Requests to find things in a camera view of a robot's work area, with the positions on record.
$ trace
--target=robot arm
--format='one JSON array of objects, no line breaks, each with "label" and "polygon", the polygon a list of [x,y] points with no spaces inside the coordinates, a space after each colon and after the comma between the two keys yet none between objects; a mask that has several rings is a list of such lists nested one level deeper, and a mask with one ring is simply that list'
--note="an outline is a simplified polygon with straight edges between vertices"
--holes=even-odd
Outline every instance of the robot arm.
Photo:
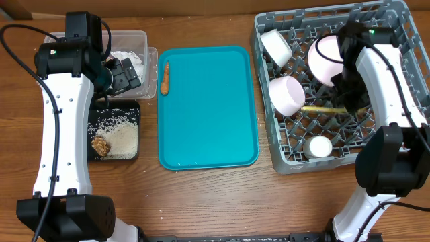
[{"label": "robot arm", "polygon": [[[87,164],[87,124],[91,104],[138,87],[129,59],[103,63],[101,20],[88,12],[67,13],[66,34],[42,44],[35,55],[37,75],[56,98],[60,142],[56,185],[39,236],[46,241],[137,242],[138,227],[116,218],[112,199],[94,196]],[[19,200],[17,217],[35,231],[51,184],[55,125],[52,104],[42,89],[42,157],[33,198]]]},{"label": "robot arm", "polygon": [[412,189],[420,188],[429,175],[428,154],[420,142],[414,142],[416,133],[404,115],[391,71],[374,50],[346,38],[355,35],[367,39],[388,59],[399,78],[413,122],[417,127],[422,127],[422,133],[429,134],[427,121],[416,107],[402,73],[401,54],[391,34],[394,33],[390,29],[370,29],[358,23],[347,24],[339,31],[338,43],[344,58],[344,69],[332,81],[342,102],[352,111],[359,108],[357,100],[352,98],[359,91],[348,92],[351,83],[345,82],[358,80],[364,83],[367,93],[360,94],[361,100],[366,99],[364,96],[368,94],[377,132],[357,156],[355,174],[359,185],[341,213],[328,225],[327,230],[332,236],[330,241],[368,240],[369,230],[388,206],[379,209],[364,231],[360,231],[374,209],[383,202],[397,202]]}]

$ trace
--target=black tray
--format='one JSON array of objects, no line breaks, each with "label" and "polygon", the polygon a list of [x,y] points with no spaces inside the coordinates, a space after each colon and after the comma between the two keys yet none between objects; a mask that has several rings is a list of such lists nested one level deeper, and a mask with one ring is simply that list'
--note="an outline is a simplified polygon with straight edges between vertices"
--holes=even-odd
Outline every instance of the black tray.
[{"label": "black tray", "polygon": [[[95,133],[99,128],[98,120],[102,118],[113,118],[117,116],[126,116],[129,121],[137,122],[138,141],[137,153],[130,159],[101,159],[94,148],[91,146]],[[96,102],[90,107],[88,115],[88,135],[87,135],[87,158],[88,161],[133,161],[139,156],[140,145],[140,105],[136,101],[115,101],[110,102],[109,108],[103,107],[103,102]]]}]

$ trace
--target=white bowl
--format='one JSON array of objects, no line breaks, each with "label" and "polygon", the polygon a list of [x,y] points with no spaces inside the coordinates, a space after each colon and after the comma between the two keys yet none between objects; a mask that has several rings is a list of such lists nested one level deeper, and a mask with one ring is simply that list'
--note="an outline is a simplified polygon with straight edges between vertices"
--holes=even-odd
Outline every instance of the white bowl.
[{"label": "white bowl", "polygon": [[262,34],[261,42],[273,61],[280,67],[283,67],[293,56],[290,46],[276,29]]},{"label": "white bowl", "polygon": [[[312,74],[327,87],[333,87],[331,77],[342,72],[343,64],[334,63],[324,59],[315,48],[316,41],[310,46],[308,52],[308,66]],[[323,38],[318,43],[318,49],[321,54],[325,55],[336,61],[343,61],[339,54],[339,47],[337,46],[336,36],[329,36]]]},{"label": "white bowl", "polygon": [[280,77],[269,84],[270,100],[284,116],[291,116],[304,105],[302,85],[294,77]]}]

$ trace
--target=white cup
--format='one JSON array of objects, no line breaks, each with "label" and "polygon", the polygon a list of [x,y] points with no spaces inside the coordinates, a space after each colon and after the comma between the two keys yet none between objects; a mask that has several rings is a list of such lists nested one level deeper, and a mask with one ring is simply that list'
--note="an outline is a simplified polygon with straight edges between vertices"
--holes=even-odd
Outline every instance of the white cup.
[{"label": "white cup", "polygon": [[291,116],[304,105],[304,91],[294,77],[280,77],[269,84],[270,100],[284,116]]},{"label": "white cup", "polygon": [[324,136],[308,139],[303,145],[303,153],[308,159],[328,157],[333,149],[331,141]]},{"label": "white cup", "polygon": [[261,42],[275,63],[283,67],[293,56],[290,46],[276,30],[261,35]]}]

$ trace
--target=wooden table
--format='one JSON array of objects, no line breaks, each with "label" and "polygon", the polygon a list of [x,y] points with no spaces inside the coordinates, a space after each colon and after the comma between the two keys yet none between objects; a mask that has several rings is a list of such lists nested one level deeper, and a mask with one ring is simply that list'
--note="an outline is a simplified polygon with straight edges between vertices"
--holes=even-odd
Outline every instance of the wooden table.
[{"label": "wooden table", "polygon": [[[413,17],[424,45],[430,48],[430,12],[414,12]],[[253,20],[253,15],[237,15],[107,22],[113,30],[144,30],[149,46],[159,54],[170,48],[236,44],[251,56]],[[65,30],[62,20],[24,23],[49,32]],[[34,53],[44,37],[29,30],[8,30],[6,35],[15,53],[34,69]],[[36,82],[3,48],[0,56],[0,241],[30,241],[33,232],[18,221],[15,206],[17,200],[31,198],[36,181],[42,146],[42,96]],[[143,100],[138,160],[89,164],[93,193],[111,197],[118,217],[141,226],[147,235],[287,235],[323,230],[357,185],[354,167],[296,175],[276,173],[254,70],[253,82],[261,148],[254,165],[167,171],[157,158],[157,99]],[[429,183],[402,201],[429,207]],[[430,214],[392,207],[374,231],[383,232],[385,241],[428,241],[429,227]]]}]

